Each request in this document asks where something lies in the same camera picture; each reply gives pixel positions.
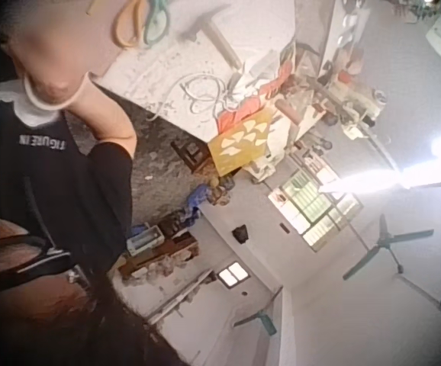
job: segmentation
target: small window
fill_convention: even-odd
[[[217,275],[227,288],[233,288],[249,278],[249,273],[238,263],[234,262]]]

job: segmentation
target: scissors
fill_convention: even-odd
[[[149,0],[149,3],[150,12],[146,18],[146,25],[144,25],[144,32],[142,36],[146,45],[153,46],[167,35],[169,30],[170,16],[166,0]],[[143,14],[146,7],[147,0],[130,0],[118,14],[115,19],[114,40],[119,47],[135,47],[140,42],[141,32],[143,31]],[[133,40],[125,40],[120,32],[120,29],[126,21],[127,16],[132,17],[133,20]]]

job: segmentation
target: dirty floor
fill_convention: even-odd
[[[188,139],[188,134],[169,122],[157,118],[141,107],[109,94],[129,115],[138,141],[132,171],[133,225],[155,223],[180,208],[190,192],[208,181],[206,175],[193,175],[170,146]],[[79,148],[87,153],[95,140],[84,123],[68,115],[70,129]]]

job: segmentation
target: hammer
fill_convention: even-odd
[[[183,38],[195,42],[197,40],[197,33],[199,31],[204,31],[208,39],[213,43],[215,48],[220,52],[222,57],[226,60],[230,67],[235,70],[239,70],[243,67],[236,52],[233,47],[227,42],[226,38],[222,35],[217,25],[212,21],[212,17],[228,8],[230,5],[221,5],[216,7],[214,10],[209,11],[197,18],[195,23],[183,34]]]

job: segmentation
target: window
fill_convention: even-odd
[[[322,194],[319,187],[339,179],[318,156],[304,159],[305,168],[275,189],[270,201],[316,252],[362,209],[353,194]]]
[[[227,288],[233,288],[249,278],[248,272],[238,263],[234,262],[217,275]]]

